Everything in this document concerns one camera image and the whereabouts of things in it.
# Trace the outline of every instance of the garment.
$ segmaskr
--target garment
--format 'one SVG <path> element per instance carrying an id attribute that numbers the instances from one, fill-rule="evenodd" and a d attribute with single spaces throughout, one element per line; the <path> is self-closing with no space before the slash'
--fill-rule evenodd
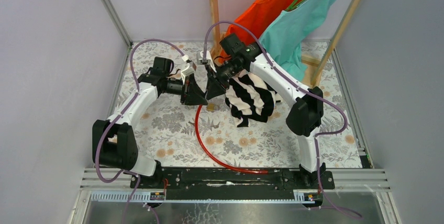
<path id="1" fill-rule="evenodd" d="M 302 64 L 301 42 L 325 21 L 335 1 L 304 0 L 295 10 L 283 10 L 259 39 L 276 63 L 299 81 L 307 69 Z"/>
<path id="2" fill-rule="evenodd" d="M 240 15 L 235 23 L 238 23 L 250 30 L 257 38 L 265 31 L 281 13 L 286 9 L 293 0 L 256 0 L 242 15 Z M 253 43 L 254 39 L 243 29 L 230 25 L 225 35 L 235 33 L 241 42 L 246 45 Z M 227 57 L 225 52 L 221 53 L 222 57 Z"/>
<path id="3" fill-rule="evenodd" d="M 267 122 L 281 97 L 262 79 L 243 70 L 229 81 L 225 103 L 237 127 L 250 126 L 248 119 Z"/>

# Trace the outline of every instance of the red tube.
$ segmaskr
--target red tube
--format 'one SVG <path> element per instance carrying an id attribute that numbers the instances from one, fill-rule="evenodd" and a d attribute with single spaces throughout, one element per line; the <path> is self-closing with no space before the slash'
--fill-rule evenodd
<path id="1" fill-rule="evenodd" d="M 207 148 L 204 146 L 204 143 L 202 142 L 202 139 L 201 139 L 201 135 L 199 134 L 198 120 L 199 120 L 199 114 L 201 113 L 201 109 L 202 109 L 202 105 L 199 105 L 199 108 L 197 108 L 197 112 L 196 112 L 196 119 L 194 120 L 194 128 L 196 129 L 196 136 L 197 136 L 197 140 L 199 141 L 199 144 L 201 144 L 201 147 L 202 147 L 202 149 L 204 149 L 204 152 L 212 160 L 214 160 L 214 162 L 218 163 L 219 165 L 221 165 L 221 166 L 223 166 L 225 168 L 228 168 L 228 169 L 236 171 L 236 172 L 250 173 L 250 174 L 268 174 L 268 170 L 247 170 L 247 169 L 242 169 L 242 168 L 234 167 L 234 166 L 231 166 L 231 165 L 227 165 L 227 164 L 223 163 L 222 161 L 218 160 L 216 157 L 214 157 L 207 150 Z"/>

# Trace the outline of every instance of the wooden pole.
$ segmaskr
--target wooden pole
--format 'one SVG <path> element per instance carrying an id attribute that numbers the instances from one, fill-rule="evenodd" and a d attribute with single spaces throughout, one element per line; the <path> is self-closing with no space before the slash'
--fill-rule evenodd
<path id="1" fill-rule="evenodd" d="M 320 75 L 322 73 L 322 70 L 325 67 L 325 64 L 327 63 L 328 59 L 331 56 L 331 53 L 333 52 L 333 49 L 338 44 L 339 39 L 341 38 L 342 34 L 344 33 L 348 23 L 350 22 L 354 12 L 356 11 L 356 8 L 358 7 L 361 0 L 352 0 L 350 3 L 350 6 L 348 7 L 344 17 L 342 18 L 341 23 L 339 24 L 338 29 L 335 32 L 335 35 L 333 36 L 330 45 L 328 46 L 324 56 L 322 57 L 320 64 L 318 68 L 316 69 L 315 73 L 313 74 L 313 77 L 311 78 L 312 85 L 315 85 L 316 83 L 319 83 Z"/>
<path id="2" fill-rule="evenodd" d="M 211 22 L 212 24 L 219 21 L 219 3 L 217 0 L 209 0 L 209 5 L 211 9 Z M 213 50 L 215 52 L 220 51 L 220 27 L 216 25 L 213 29 Z"/>

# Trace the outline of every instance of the teal shirt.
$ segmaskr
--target teal shirt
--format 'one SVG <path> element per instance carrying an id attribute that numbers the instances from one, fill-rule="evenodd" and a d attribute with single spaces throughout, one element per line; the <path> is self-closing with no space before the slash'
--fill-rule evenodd
<path id="1" fill-rule="evenodd" d="M 259 38 L 271 57 L 292 77 L 304 78 L 301 42 L 318 28 L 336 0 L 304 0 L 295 10 L 282 11 Z"/>

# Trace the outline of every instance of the floral pattern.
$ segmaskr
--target floral pattern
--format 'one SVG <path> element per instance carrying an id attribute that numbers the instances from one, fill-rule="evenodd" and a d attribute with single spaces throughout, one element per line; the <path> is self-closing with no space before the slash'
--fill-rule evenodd
<path id="1" fill-rule="evenodd" d="M 175 43 L 190 58 L 202 50 L 201 42 Z M 304 53 L 321 58 L 327 48 L 325 42 L 303 43 Z M 174 60 L 176 68 L 183 64 L 180 55 L 167 44 L 146 43 L 134 54 L 136 76 L 147 72 L 154 57 Z M 206 72 L 198 66 L 196 80 L 202 90 L 206 84 Z M 326 64 L 320 81 L 324 97 L 342 109 L 346 102 L 341 94 L 331 60 Z M 135 89 L 128 64 L 121 85 L 116 109 Z M 224 97 L 213 98 L 215 111 L 202 108 L 198 126 L 204 145 L 220 160 L 243 167 L 298 167 L 300 154 L 296 135 L 285 124 L 289 107 L 285 103 L 276 109 L 267 123 L 250 121 L 250 127 L 237 128 L 230 115 Z M 202 150 L 194 131 L 197 106 L 183 106 L 178 96 L 162 94 L 148 108 L 135 128 L 140 152 L 159 160 L 163 166 L 218 166 Z M 329 106 L 324 106 L 321 131 L 342 127 L 341 115 Z M 350 126 L 341 134 L 319 138 L 320 153 L 327 167 L 362 167 L 358 149 Z"/>

